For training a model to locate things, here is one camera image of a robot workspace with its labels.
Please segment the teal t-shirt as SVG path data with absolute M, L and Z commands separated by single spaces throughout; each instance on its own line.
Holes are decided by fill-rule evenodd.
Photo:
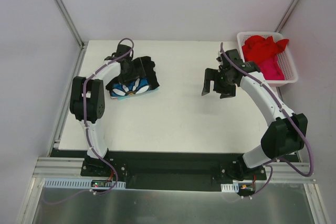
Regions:
M 143 86 L 137 90 L 119 90 L 119 89 L 113 89 L 111 92 L 110 92 L 110 97 L 112 99 L 126 99 L 126 98 L 130 98 L 132 96 L 141 96 L 141 95 L 145 95 L 145 94 L 150 94 L 152 92 L 155 92 L 157 91 L 157 89 L 154 89 L 154 90 L 151 90 L 149 88 L 149 86 Z

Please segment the black t-shirt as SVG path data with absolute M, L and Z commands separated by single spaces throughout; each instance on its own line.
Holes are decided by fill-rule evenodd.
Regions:
M 154 68 L 155 62 L 149 56 L 123 60 L 121 73 L 105 89 L 111 98 L 118 99 L 156 90 L 160 84 Z

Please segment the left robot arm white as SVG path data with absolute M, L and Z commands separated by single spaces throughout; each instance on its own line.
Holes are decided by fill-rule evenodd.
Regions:
M 143 72 L 133 62 L 131 49 L 123 54 L 113 53 L 90 76 L 76 76 L 72 80 L 70 112 L 75 115 L 85 132 L 87 155 L 97 159 L 92 169 L 99 176 L 106 176 L 111 170 L 110 162 L 104 159 L 108 148 L 101 125 L 105 111 L 105 87 L 114 78 L 117 83 L 126 87 L 142 75 Z

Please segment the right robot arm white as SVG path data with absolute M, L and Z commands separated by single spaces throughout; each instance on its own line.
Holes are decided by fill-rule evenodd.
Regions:
M 248 179 L 255 173 L 255 167 L 303 149 L 307 117 L 296 114 L 278 98 L 259 67 L 253 61 L 243 61 L 236 49 L 220 50 L 216 60 L 217 69 L 205 70 L 202 95 L 213 90 L 222 99 L 233 98 L 236 88 L 241 87 L 254 101 L 268 126 L 260 145 L 242 155 L 241 163 L 236 166 L 237 175 Z

